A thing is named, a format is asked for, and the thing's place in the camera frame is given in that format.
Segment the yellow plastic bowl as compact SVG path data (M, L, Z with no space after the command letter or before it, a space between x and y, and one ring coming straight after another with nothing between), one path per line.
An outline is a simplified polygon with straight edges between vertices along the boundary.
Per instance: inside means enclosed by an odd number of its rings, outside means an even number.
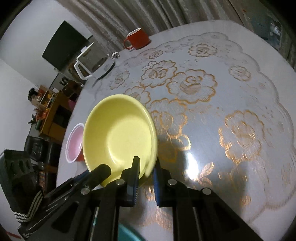
M137 156L139 184L143 185L158 157L158 137L151 115L131 96L115 94L104 98L84 125L83 155L89 171L101 164L111 168L111 175L101 183L103 187L118 179Z

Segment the red plastic cup bowl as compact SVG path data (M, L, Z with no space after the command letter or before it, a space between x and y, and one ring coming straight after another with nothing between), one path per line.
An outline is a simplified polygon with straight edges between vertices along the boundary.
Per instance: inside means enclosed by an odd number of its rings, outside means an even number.
M65 156L68 163L84 161L83 132L84 124L78 123L75 125L67 139Z

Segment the teal rimmed plate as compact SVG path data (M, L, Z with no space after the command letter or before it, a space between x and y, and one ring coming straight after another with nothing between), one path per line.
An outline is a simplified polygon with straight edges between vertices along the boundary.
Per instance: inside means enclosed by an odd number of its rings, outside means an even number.
M119 241L142 241L145 240L132 228L120 223L118 225L118 240Z

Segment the lace gold embroidered tablecloth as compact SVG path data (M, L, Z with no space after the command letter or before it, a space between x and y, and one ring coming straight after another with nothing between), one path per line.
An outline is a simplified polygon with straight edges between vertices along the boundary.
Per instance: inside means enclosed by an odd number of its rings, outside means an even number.
M252 222L295 201L294 75L284 72L281 87L223 33L156 36L122 53L95 99L138 99L154 120L163 165Z

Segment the wooden shelf cabinet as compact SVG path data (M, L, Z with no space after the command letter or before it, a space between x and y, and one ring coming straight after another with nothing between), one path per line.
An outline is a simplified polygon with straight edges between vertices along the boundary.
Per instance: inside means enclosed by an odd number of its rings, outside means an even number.
M35 113L28 124L37 130L39 137L62 143L81 90L81 85L72 80L57 92L44 86L30 89L28 100Z

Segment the white electric kettle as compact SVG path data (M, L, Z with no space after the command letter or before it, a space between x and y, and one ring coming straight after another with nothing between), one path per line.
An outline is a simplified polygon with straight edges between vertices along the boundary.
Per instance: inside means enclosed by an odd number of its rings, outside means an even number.
M101 79L115 66L115 61L104 54L95 43L84 48L76 58L74 69L81 80Z

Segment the red ceramic mug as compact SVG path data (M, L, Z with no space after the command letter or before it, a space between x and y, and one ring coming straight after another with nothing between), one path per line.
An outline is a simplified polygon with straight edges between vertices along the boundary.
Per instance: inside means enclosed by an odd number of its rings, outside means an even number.
M137 28L126 35L123 44L127 50L141 49L151 42L149 36L142 30Z

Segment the grey curtain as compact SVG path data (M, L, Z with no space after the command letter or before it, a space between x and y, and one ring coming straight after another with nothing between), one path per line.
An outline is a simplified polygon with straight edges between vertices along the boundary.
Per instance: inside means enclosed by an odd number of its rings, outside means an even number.
M92 33L105 53L124 49L126 35L142 28L149 36L208 20L242 24L230 1L59 1Z

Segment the black wall television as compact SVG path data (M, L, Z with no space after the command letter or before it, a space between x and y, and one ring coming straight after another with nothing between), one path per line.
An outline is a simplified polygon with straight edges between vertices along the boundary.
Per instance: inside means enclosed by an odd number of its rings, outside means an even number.
M49 41L42 57L56 69L62 70L87 39L66 21L63 21Z

